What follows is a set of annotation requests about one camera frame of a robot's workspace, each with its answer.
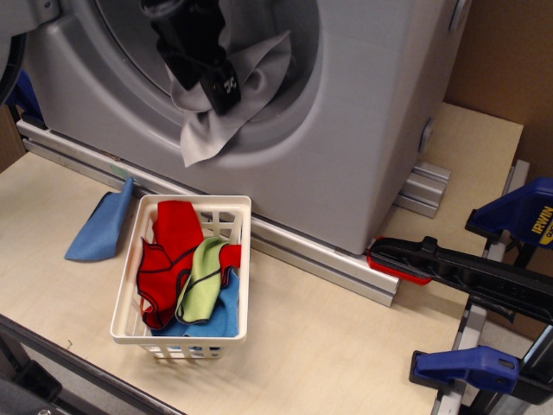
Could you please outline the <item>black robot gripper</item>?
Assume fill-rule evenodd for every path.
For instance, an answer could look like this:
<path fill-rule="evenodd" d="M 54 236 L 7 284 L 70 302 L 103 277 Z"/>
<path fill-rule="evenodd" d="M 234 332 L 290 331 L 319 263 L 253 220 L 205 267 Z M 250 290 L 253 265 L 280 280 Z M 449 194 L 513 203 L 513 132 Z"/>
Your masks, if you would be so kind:
<path fill-rule="evenodd" d="M 186 90 L 200 82 L 215 113 L 227 114 L 241 100 L 241 92 L 237 73 L 219 45 L 226 25 L 221 8 L 150 6 L 149 20 L 172 77 Z"/>

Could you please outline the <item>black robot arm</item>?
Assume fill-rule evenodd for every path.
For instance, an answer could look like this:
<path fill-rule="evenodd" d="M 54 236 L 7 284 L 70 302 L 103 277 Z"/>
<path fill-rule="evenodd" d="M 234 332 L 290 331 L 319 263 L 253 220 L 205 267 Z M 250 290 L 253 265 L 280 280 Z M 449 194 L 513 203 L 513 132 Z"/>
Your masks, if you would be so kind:
<path fill-rule="evenodd" d="M 142 1 L 140 9 L 158 36 L 156 48 L 169 71 L 189 91 L 201 86 L 219 115 L 241 100 L 238 76 L 219 37 L 226 21 L 217 1 Z"/>

